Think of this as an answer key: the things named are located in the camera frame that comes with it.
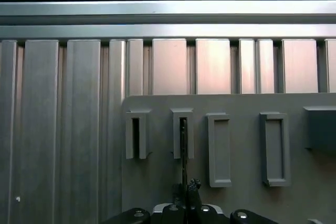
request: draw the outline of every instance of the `aluminum rail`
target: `aluminum rail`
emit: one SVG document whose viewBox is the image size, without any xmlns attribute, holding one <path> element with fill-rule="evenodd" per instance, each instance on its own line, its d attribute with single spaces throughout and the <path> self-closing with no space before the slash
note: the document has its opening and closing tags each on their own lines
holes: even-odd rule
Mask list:
<svg viewBox="0 0 336 224">
<path fill-rule="evenodd" d="M 0 3 L 0 25 L 336 24 L 336 1 Z"/>
</svg>

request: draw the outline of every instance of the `metal slot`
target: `metal slot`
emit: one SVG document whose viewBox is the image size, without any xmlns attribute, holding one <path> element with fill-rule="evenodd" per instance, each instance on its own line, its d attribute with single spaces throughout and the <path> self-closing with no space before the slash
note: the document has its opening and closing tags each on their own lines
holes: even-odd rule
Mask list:
<svg viewBox="0 0 336 224">
<path fill-rule="evenodd" d="M 231 93 L 231 55 L 228 39 L 196 40 L 197 94 Z"/>
<path fill-rule="evenodd" d="M 289 132 L 286 114 L 260 114 L 261 174 L 267 186 L 290 185 Z"/>
<path fill-rule="evenodd" d="M 173 113 L 173 153 L 174 158 L 181 158 L 180 120 L 187 122 L 188 158 L 194 158 L 194 118 L 192 109 L 172 109 Z"/>
<path fill-rule="evenodd" d="M 149 111 L 126 114 L 126 159 L 146 159 L 149 154 L 148 113 Z"/>
<path fill-rule="evenodd" d="M 211 187 L 230 187 L 229 115 L 207 114 L 209 144 L 209 182 Z"/>
<path fill-rule="evenodd" d="M 153 94 L 187 94 L 185 39 L 153 40 Z"/>
<path fill-rule="evenodd" d="M 256 93 L 255 42 L 239 40 L 239 89 L 241 94 Z"/>
<path fill-rule="evenodd" d="M 280 92 L 318 92 L 317 47 L 315 40 L 283 40 L 279 63 Z"/>
</svg>

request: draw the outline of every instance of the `rectangular slot holder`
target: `rectangular slot holder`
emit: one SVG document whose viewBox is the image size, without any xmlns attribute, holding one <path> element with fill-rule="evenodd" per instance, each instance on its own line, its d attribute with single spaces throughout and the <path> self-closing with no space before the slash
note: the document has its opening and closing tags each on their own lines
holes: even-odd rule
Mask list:
<svg viewBox="0 0 336 224">
<path fill-rule="evenodd" d="M 211 187 L 230 187 L 230 132 L 229 115 L 225 113 L 209 113 L 209 183 Z"/>
<path fill-rule="evenodd" d="M 174 159 L 181 158 L 180 119 L 187 120 L 188 158 L 194 158 L 194 118 L 193 109 L 172 109 L 173 112 L 173 152 Z"/>
<path fill-rule="evenodd" d="M 291 184 L 288 129 L 286 114 L 260 113 L 261 176 L 267 186 Z"/>
<path fill-rule="evenodd" d="M 148 111 L 131 111 L 126 113 L 126 159 L 135 158 L 139 151 L 139 159 L 146 159 L 149 154 Z"/>
</svg>

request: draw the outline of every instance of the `vertical aluminum panel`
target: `vertical aluminum panel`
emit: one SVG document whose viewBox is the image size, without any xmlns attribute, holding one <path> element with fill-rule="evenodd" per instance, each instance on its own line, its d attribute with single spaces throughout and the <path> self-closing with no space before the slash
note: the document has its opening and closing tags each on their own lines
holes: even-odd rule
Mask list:
<svg viewBox="0 0 336 224">
<path fill-rule="evenodd" d="M 56 223 L 58 42 L 27 41 L 23 75 L 20 221 Z"/>
<path fill-rule="evenodd" d="M 13 200 L 13 141 L 16 85 L 16 42 L 0 43 L 0 223 L 10 223 Z"/>
<path fill-rule="evenodd" d="M 327 92 L 336 92 L 336 40 L 325 40 Z"/>
<path fill-rule="evenodd" d="M 239 89 L 241 94 L 256 93 L 255 42 L 239 40 Z"/>
<path fill-rule="evenodd" d="M 127 96 L 143 95 L 143 40 L 127 44 Z"/>
<path fill-rule="evenodd" d="M 68 41 L 61 223 L 98 223 L 100 41 Z"/>
<path fill-rule="evenodd" d="M 279 62 L 279 89 L 284 93 L 317 93 L 317 47 L 313 39 L 284 39 Z"/>
<path fill-rule="evenodd" d="M 228 39 L 196 40 L 197 94 L 231 93 L 231 54 Z"/>
<path fill-rule="evenodd" d="M 274 93 L 274 47 L 270 39 L 256 42 L 257 93 Z"/>
<path fill-rule="evenodd" d="M 188 94 L 185 39 L 153 40 L 153 94 Z"/>
<path fill-rule="evenodd" d="M 126 42 L 110 41 L 107 129 L 107 217 L 121 212 L 121 104 L 126 95 Z"/>
</svg>

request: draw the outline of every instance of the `gray plastic panel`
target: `gray plastic panel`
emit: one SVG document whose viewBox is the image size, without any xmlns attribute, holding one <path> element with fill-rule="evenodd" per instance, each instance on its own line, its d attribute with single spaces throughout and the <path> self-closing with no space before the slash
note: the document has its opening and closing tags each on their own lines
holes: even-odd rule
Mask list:
<svg viewBox="0 0 336 224">
<path fill-rule="evenodd" d="M 336 94 L 151 95 L 125 99 L 123 117 L 132 110 L 151 110 L 148 139 L 153 147 L 146 160 L 122 158 L 123 209 L 141 205 L 151 210 L 156 204 L 170 202 L 172 184 L 181 182 L 180 160 L 174 160 L 170 148 L 174 141 L 171 111 L 190 108 L 194 158 L 188 161 L 188 177 L 201 180 L 203 203 L 218 205 L 225 212 L 249 209 L 279 223 L 306 223 L 308 219 L 334 223 L 336 157 L 306 148 L 309 131 L 305 108 L 310 106 L 336 106 Z M 229 121 L 217 122 L 212 136 L 208 114 L 214 113 L 228 115 Z M 264 132 L 260 130 L 261 113 L 274 119 L 266 120 Z M 209 149 L 213 141 L 220 144 L 215 151 Z M 262 142 L 267 144 L 266 163 L 271 168 L 267 178 L 284 179 L 278 184 L 281 187 L 263 183 Z M 221 179 L 229 179 L 232 186 L 210 186 Z"/>
</svg>

